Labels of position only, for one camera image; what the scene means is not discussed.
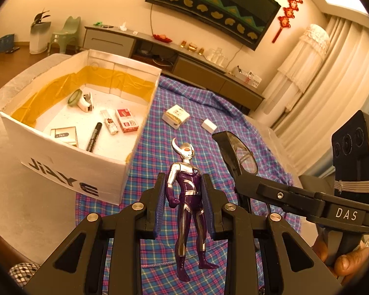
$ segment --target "purple and silver action figure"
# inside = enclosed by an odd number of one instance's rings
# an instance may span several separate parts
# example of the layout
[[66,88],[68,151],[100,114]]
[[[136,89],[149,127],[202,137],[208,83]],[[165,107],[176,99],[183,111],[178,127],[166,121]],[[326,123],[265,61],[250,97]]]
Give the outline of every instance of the purple and silver action figure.
[[[207,262],[205,257],[207,226],[202,205],[201,173],[198,168],[190,163],[194,156],[194,148],[189,143],[183,143],[179,147],[175,141],[176,138],[173,138],[171,144],[175,152],[181,156],[182,162],[175,162],[171,165],[165,185],[165,194],[170,208],[176,208],[179,205],[177,220],[179,236],[175,244],[175,259],[177,276],[181,281],[188,282],[190,281],[190,278],[185,270],[185,258],[187,237],[192,216],[198,234],[197,253],[200,260],[198,268],[216,269],[219,266]],[[177,181],[181,187],[179,199],[176,199],[173,194],[173,184],[175,181]]]

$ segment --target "cigarette pack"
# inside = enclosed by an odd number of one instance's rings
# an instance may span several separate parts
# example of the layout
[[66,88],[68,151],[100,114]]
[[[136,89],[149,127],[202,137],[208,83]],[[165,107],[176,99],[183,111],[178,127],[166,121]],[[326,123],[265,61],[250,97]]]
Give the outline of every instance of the cigarette pack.
[[123,133],[138,130],[138,124],[128,109],[124,108],[116,110],[115,115],[120,123]]

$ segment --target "metal screw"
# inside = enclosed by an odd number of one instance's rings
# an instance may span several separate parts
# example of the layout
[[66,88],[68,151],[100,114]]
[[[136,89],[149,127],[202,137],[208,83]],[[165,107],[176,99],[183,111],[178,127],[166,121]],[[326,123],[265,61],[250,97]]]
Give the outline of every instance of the metal screw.
[[227,211],[235,211],[236,210],[236,205],[233,204],[233,203],[227,203],[224,208],[227,210]]
[[134,203],[132,206],[133,210],[139,211],[144,208],[144,205],[141,202]]
[[271,215],[269,215],[269,217],[274,222],[279,222],[282,219],[282,217],[278,213],[272,213]]
[[94,222],[96,220],[98,220],[98,214],[97,213],[90,213],[88,216],[87,216],[87,220],[89,222]]

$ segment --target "small white box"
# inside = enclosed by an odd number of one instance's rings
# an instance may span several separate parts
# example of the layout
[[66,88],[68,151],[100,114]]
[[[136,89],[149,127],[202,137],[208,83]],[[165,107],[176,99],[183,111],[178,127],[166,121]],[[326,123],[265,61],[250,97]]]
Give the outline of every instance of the small white box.
[[217,126],[209,119],[206,119],[201,126],[211,134],[217,129]]
[[190,114],[176,104],[163,113],[162,120],[177,130],[184,122],[188,120],[189,117]]

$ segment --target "green plastic chair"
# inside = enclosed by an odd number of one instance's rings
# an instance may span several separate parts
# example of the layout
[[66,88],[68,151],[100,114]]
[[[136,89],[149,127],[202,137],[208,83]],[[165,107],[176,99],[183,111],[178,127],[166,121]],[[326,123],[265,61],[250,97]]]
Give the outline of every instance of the green plastic chair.
[[77,17],[74,19],[73,17],[69,17],[63,29],[57,32],[52,33],[51,41],[49,42],[48,55],[51,54],[51,46],[52,43],[58,43],[60,47],[60,53],[65,54],[67,44],[70,42],[78,42],[79,35],[79,25],[81,23],[81,17]]

